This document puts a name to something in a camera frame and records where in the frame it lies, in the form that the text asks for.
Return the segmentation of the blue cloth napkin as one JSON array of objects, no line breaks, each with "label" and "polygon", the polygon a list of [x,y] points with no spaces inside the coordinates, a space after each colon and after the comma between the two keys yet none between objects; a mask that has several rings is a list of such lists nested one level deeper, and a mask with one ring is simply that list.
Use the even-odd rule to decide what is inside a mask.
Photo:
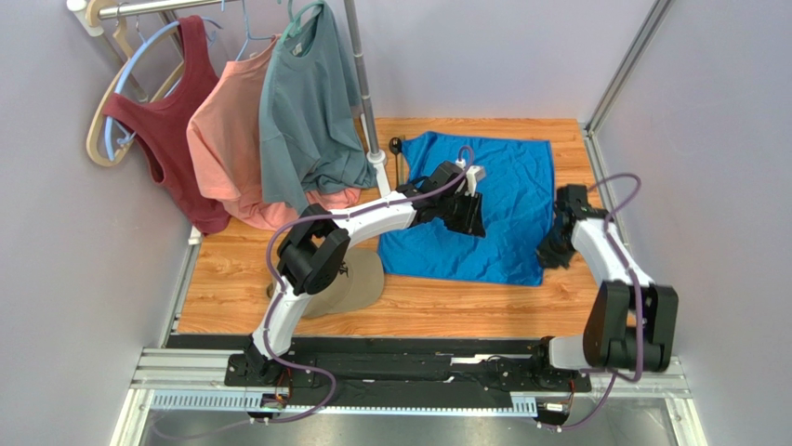
[{"label": "blue cloth napkin", "polygon": [[484,237],[448,230],[434,219],[380,236],[377,252],[388,274],[536,287],[544,270],[535,250],[553,220],[555,168],[547,140],[484,138],[426,132],[403,142],[410,178],[431,174],[469,146],[485,170]]}]

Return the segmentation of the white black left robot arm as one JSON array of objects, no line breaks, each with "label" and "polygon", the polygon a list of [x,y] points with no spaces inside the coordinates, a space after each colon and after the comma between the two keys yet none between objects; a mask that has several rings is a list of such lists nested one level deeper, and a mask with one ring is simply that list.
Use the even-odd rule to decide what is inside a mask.
[{"label": "white black left robot arm", "polygon": [[312,204],[277,229],[266,254],[273,296],[244,356],[258,368],[280,361],[310,300],[331,285],[358,243],[435,219],[450,231],[484,237],[477,186],[485,176],[479,165],[445,161],[429,177],[370,203],[336,210]]}]

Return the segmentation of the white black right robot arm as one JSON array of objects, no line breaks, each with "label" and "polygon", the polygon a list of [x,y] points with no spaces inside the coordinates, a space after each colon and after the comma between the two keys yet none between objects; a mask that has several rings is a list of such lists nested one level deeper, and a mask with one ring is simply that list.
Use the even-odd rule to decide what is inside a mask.
[{"label": "white black right robot arm", "polygon": [[584,332],[548,340],[551,366],[566,370],[622,372],[638,380],[670,364],[679,296],[642,271],[621,242],[614,219],[587,199],[587,187],[557,189],[554,221],[536,249],[544,269],[585,260],[599,288]]}]

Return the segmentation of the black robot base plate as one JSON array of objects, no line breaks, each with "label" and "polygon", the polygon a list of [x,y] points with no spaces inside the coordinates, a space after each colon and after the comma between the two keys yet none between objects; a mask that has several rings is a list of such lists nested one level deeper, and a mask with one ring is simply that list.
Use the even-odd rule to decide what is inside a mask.
[{"label": "black robot base plate", "polygon": [[267,361],[258,372],[243,354],[230,356],[224,384],[230,387],[313,387],[329,379],[313,370],[321,368],[343,382],[431,382],[456,384],[472,382],[488,389],[529,392],[581,392],[592,390],[590,379],[579,372],[552,368],[531,355],[476,354],[460,357],[451,354],[416,353],[308,353],[294,351],[288,361],[308,366],[309,370],[286,368],[278,361]]}]

